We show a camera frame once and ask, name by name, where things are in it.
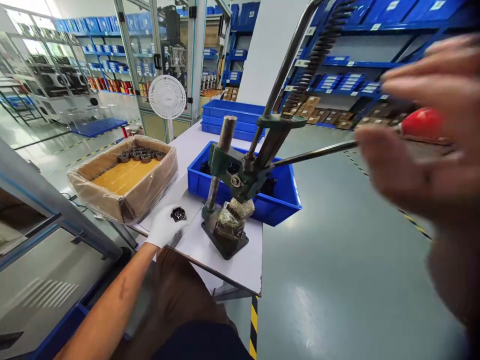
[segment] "pants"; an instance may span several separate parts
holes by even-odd
[[[181,325],[191,321],[228,324],[225,307],[216,304],[190,262],[164,249],[156,259],[154,299],[134,339],[122,339],[112,359],[150,359]]]

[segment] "plastic bag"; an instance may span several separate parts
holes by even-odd
[[[165,156],[161,161],[152,159],[152,162],[158,164],[124,195],[93,183],[102,174],[114,169],[119,162],[118,156],[133,146],[163,152]],[[160,201],[175,181],[178,169],[177,151],[174,147],[148,136],[135,135],[69,170],[67,176],[71,187],[85,205],[109,220],[128,225],[139,222]]]

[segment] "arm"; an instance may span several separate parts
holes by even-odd
[[[127,327],[150,262],[158,250],[151,243],[143,244],[55,360],[106,360],[112,356]]]

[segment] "spring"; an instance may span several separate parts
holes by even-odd
[[[308,56],[310,62],[305,70],[299,75],[295,82],[294,89],[290,92],[283,105],[282,115],[286,110],[289,111],[291,108],[296,107],[298,103],[301,102],[301,98],[307,93],[307,89],[317,73],[318,68],[322,65],[325,57],[334,47],[335,42],[342,34],[342,30],[347,23],[347,20],[355,10],[355,7],[352,6],[355,1],[356,0],[346,0],[341,2],[328,18],[325,29],[316,40],[315,45]]]

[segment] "yellow black tape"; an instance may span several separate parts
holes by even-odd
[[[77,143],[74,143],[73,145],[70,145],[70,146],[66,147],[66,148],[63,148],[63,149],[58,150],[58,151],[55,151],[55,152],[53,153],[53,155],[58,154],[58,153],[61,153],[61,152],[64,152],[65,150],[69,150],[69,149],[71,149],[71,148],[73,148],[73,147],[76,147],[76,146],[78,146],[78,145],[85,144],[87,141],[90,141],[90,140],[92,140],[92,139],[98,138],[98,137],[100,137],[100,136],[102,136],[102,135],[111,133],[112,131],[117,130],[119,127],[116,127],[116,128],[114,128],[114,129],[112,129],[112,130],[109,130],[109,131],[105,131],[105,132],[103,132],[103,133],[101,133],[101,134],[98,134],[97,136],[94,136],[94,137],[88,137],[88,138],[86,138],[85,140],[79,141],[79,142],[77,142]]]
[[[98,150],[95,150],[95,151],[93,151],[93,152],[91,152],[91,153],[88,153],[87,155],[82,156],[81,158],[79,158],[79,159],[77,159],[77,160],[75,160],[75,161],[72,161],[72,162],[69,163],[68,165],[62,166],[62,167],[58,168],[57,170],[49,173],[48,176],[53,175],[53,174],[56,173],[57,171],[60,171],[60,170],[63,170],[63,169],[67,169],[67,168],[71,167],[72,165],[75,165],[75,164],[77,164],[77,163],[80,163],[81,161],[83,161],[83,160],[85,160],[86,158],[88,158],[90,155],[99,153],[99,152],[101,152],[101,151],[103,151],[103,150],[105,150],[105,149],[107,149],[107,148],[115,145],[116,143],[117,143],[116,141],[115,141],[115,142],[112,142],[112,143],[109,143],[108,145],[103,146],[103,147],[99,148]]]
[[[358,165],[350,156],[349,156],[349,153],[350,154],[358,154],[358,153],[355,153],[355,152],[347,152],[347,151],[344,151],[343,152],[347,158],[350,159],[350,161],[352,163],[355,164],[355,166],[358,168],[358,170],[360,170],[362,172],[363,175],[365,175],[367,178],[370,178],[370,175],[368,175],[361,167],[360,165]],[[407,219],[424,237],[426,237],[430,242],[432,242],[432,237],[430,235],[427,234],[427,232],[422,229],[422,227],[404,210],[402,210],[401,208],[397,207],[396,208],[399,212],[401,212],[401,214],[405,217],[405,219]]]
[[[259,297],[251,297],[251,320],[250,320],[250,356],[257,360],[257,333],[259,331]]]

